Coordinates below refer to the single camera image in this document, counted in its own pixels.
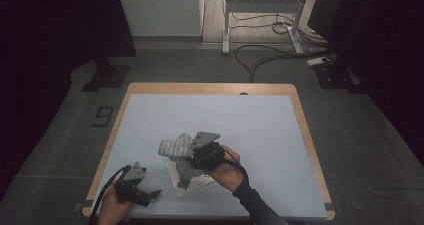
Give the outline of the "wooden table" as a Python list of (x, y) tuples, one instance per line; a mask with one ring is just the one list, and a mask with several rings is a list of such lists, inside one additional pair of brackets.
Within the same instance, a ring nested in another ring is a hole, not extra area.
[(100, 186), (101, 176), (109, 160), (113, 143), (118, 134), (130, 96), (133, 94), (217, 94), (217, 95), (288, 95), (293, 104), (299, 128), (305, 143), (306, 152), (311, 164), (316, 184), (320, 190), (327, 216), (325, 221), (336, 217), (336, 211), (331, 200), (327, 184), (321, 169), (319, 158), (309, 131), (304, 111), (296, 87), (292, 84), (248, 84), (248, 83), (131, 83), (124, 95), (117, 117), (113, 124), (108, 142), (99, 162), (96, 174), (86, 197), (86, 201), (95, 199), (96, 189)]

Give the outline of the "person's right hand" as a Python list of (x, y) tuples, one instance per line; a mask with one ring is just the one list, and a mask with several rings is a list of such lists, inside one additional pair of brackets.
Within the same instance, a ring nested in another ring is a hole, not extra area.
[[(230, 147), (223, 145), (225, 150), (224, 158), (240, 163), (240, 155), (233, 151)], [(222, 187), (234, 192), (245, 180), (243, 173), (236, 167), (222, 163), (216, 169), (210, 172), (210, 176)]]

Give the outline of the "white metal desk frame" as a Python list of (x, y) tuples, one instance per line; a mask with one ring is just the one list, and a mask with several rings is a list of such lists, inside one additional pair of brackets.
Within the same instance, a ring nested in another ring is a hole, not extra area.
[(288, 28), (288, 36), (297, 54), (303, 54), (300, 36), (297, 34), (306, 0), (224, 0), (224, 26), (222, 34), (222, 53), (230, 51), (231, 13), (292, 13), (295, 15), (292, 25)]

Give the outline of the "white cabinet panel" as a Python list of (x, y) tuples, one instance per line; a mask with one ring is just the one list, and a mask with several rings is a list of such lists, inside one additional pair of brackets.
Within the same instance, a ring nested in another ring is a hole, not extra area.
[(204, 0), (121, 0), (136, 37), (201, 37)]

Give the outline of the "white caterpillar picture book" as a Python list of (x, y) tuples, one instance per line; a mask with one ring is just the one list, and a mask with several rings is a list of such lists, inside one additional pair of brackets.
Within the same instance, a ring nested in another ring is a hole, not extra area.
[(175, 162), (168, 162), (166, 164), (166, 169), (178, 198), (183, 198), (215, 182), (215, 180), (208, 175), (183, 179), (177, 172)]

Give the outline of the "white power strip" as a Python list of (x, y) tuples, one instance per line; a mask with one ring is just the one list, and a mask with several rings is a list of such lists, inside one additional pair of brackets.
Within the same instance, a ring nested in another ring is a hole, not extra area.
[(309, 59), (307, 60), (307, 65), (308, 66), (315, 66), (315, 65), (320, 65), (320, 64), (325, 64), (330, 62), (330, 60), (323, 56), (323, 57), (318, 57), (318, 58), (314, 58), (314, 59)]

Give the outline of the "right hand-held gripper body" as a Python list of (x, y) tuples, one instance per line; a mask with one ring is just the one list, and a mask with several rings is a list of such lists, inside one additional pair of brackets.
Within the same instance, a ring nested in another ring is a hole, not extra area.
[(217, 142), (220, 137), (220, 134), (210, 132), (196, 134), (190, 145), (193, 154), (189, 162), (193, 168), (212, 171), (220, 165), (225, 157), (224, 149)]

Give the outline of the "person's left hand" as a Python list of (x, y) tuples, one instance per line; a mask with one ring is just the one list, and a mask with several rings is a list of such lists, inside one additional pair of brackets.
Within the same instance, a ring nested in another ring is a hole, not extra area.
[(131, 201), (120, 201), (115, 185), (110, 185), (103, 196), (96, 225), (118, 225), (125, 218), (132, 205)]

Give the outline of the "grey knitted pouch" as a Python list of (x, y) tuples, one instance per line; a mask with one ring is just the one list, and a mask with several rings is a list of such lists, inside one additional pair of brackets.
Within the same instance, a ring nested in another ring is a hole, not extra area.
[(159, 145), (158, 154), (168, 157), (176, 163), (176, 170), (183, 179), (191, 179), (201, 176), (203, 171), (194, 168), (188, 161), (194, 155), (191, 147), (193, 138), (186, 133), (182, 133), (175, 140), (162, 140)]

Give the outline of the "dark curtain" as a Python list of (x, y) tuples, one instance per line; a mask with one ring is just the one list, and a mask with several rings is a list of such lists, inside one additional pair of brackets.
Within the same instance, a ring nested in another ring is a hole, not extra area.
[(424, 0), (341, 0), (361, 85), (424, 165)]
[(0, 0), (0, 200), (71, 86), (98, 57), (132, 57), (121, 0)]

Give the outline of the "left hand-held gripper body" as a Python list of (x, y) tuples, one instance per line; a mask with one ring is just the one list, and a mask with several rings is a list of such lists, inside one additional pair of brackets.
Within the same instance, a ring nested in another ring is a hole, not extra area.
[(145, 171), (146, 168), (142, 168), (138, 162), (124, 168), (123, 174), (115, 183), (115, 190), (121, 202), (130, 201), (144, 207), (149, 205), (151, 195), (138, 188), (139, 183), (146, 176)]

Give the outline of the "black stand base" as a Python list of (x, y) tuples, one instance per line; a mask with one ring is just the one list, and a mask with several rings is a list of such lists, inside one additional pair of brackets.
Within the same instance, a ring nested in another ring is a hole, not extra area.
[(337, 65), (315, 65), (313, 70), (322, 89), (346, 89), (350, 93), (365, 93), (360, 78), (351, 66), (342, 67)]
[(107, 57), (94, 59), (97, 69), (82, 92), (96, 92), (99, 88), (120, 88), (129, 71), (128, 65), (112, 65)]

